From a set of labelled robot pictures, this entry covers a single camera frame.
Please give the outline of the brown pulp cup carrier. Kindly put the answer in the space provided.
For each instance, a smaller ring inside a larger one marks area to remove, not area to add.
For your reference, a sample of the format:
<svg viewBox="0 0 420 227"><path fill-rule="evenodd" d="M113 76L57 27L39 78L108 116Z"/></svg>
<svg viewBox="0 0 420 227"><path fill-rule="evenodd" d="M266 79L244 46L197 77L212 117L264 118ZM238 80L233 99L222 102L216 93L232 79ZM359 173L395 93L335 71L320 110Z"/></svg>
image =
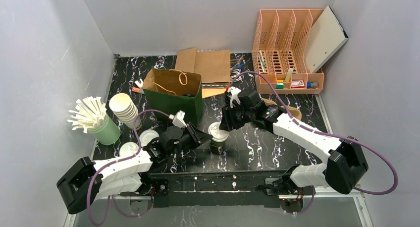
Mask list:
<svg viewBox="0 0 420 227"><path fill-rule="evenodd" d="M280 106L278 105L275 101L266 99L266 98L262 98L262 101L264 101L266 106L271 106L271 105L276 105L278 106L284 113L286 113L286 107L288 109L288 111L291 113L291 115L297 119L297 120L301 120L302 119L302 113L298 108L295 107L291 107L291 106Z"/></svg>

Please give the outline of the green kraft paper bag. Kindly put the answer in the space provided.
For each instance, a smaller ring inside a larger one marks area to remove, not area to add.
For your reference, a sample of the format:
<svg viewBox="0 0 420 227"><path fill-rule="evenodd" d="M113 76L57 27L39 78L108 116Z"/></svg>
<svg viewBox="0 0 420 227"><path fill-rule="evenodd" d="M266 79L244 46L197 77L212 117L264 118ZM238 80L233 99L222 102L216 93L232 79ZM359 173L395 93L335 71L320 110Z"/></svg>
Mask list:
<svg viewBox="0 0 420 227"><path fill-rule="evenodd" d="M201 76L175 69L151 69L144 79L143 90L151 109L166 114L185 112L184 120L197 126L202 118L203 98ZM196 95L194 98L184 94Z"/></svg>

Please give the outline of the green paper coffee cup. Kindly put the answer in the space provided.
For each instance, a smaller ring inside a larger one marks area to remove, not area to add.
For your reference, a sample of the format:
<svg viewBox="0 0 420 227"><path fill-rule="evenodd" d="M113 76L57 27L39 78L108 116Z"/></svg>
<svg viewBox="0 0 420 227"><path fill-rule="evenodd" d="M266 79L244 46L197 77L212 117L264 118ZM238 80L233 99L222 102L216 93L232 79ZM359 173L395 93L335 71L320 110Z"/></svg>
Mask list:
<svg viewBox="0 0 420 227"><path fill-rule="evenodd" d="M212 154L221 155L224 152L226 140L213 138L210 142L210 152Z"/></svg>

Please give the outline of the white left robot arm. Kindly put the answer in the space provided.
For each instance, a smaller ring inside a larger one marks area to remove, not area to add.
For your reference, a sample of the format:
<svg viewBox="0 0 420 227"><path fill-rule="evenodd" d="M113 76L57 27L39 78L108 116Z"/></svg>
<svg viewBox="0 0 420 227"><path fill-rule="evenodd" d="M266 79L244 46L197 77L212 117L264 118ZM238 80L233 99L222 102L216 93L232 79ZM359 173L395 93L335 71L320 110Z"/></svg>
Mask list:
<svg viewBox="0 0 420 227"><path fill-rule="evenodd" d="M95 200L121 192L138 192L146 181L142 173L157 168L170 156L193 150L210 141L212 135L188 123L170 126L159 136L146 133L147 144L130 155L93 161L80 158L57 181L56 186L68 213L77 214Z"/></svg>

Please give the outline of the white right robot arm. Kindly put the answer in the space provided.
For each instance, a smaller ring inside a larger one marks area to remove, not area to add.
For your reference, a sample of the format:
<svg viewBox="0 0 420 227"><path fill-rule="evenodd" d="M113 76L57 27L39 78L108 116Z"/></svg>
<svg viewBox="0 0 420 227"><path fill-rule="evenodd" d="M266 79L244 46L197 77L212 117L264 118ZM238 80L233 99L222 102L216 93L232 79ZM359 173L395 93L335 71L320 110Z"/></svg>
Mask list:
<svg viewBox="0 0 420 227"><path fill-rule="evenodd" d="M220 130L232 131L253 123L257 128L291 140L321 159L317 165L298 165L288 169L273 184L265 185L280 193L293 193L307 186L331 187L349 194L368 165L360 145L347 140L319 135L313 127L289 116L285 108L267 105L255 90L228 88L223 94Z"/></svg>

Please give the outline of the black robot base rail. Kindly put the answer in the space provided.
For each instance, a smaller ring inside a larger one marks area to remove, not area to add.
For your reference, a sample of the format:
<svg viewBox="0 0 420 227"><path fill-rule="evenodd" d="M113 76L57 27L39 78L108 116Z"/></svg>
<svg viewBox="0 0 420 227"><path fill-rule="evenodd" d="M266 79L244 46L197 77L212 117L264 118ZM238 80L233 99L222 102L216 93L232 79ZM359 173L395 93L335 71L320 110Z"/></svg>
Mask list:
<svg viewBox="0 0 420 227"><path fill-rule="evenodd" d="M154 196L154 207L245 206L278 208L282 199L309 200L313 190L292 193L278 185L284 170L233 172L180 172L141 174L144 182L136 191L121 196Z"/></svg>

